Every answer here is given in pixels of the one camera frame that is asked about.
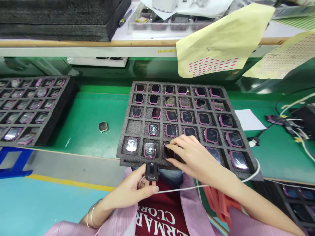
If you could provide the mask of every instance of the left hand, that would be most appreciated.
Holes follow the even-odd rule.
[[[139,169],[133,171],[102,200],[102,204],[107,210],[129,207],[159,191],[156,182],[152,182],[150,185],[150,182],[145,178],[140,183],[140,189],[137,189],[139,182],[145,175],[145,166],[146,164],[143,164]]]

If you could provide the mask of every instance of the blue floor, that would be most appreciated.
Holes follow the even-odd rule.
[[[0,180],[0,234],[43,236],[55,223],[79,222],[108,192],[27,178]]]

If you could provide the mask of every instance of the hand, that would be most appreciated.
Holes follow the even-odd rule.
[[[167,160],[193,178],[229,195],[240,180],[220,165],[207,149],[194,137],[181,135],[173,139],[167,148],[178,154],[186,164],[174,158]]]
[[[133,171],[102,200],[106,210],[129,207],[159,191],[156,182],[152,182],[150,185],[150,182],[145,178],[140,183],[140,189],[137,190],[139,182],[145,175],[145,166],[146,164],[143,164],[139,169]]]

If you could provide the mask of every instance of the person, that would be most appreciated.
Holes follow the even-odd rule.
[[[305,236],[276,206],[220,165],[194,136],[181,135],[167,148],[185,161],[168,159],[183,174],[168,171],[171,174],[165,176],[161,172],[157,183],[150,185],[143,178],[145,164],[134,171],[127,168],[122,183],[94,204],[79,224],[59,222],[46,236],[222,235],[208,220],[196,189],[156,194],[175,189],[179,182],[180,188],[192,187],[191,177],[235,199],[249,215],[229,208],[230,236]]]

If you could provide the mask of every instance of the yellow paper sheet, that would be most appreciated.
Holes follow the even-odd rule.
[[[313,57],[315,57],[315,32],[303,32],[272,50],[243,76],[283,79],[291,70]]]
[[[274,12],[274,7],[252,3],[176,42],[179,75],[242,69]]]

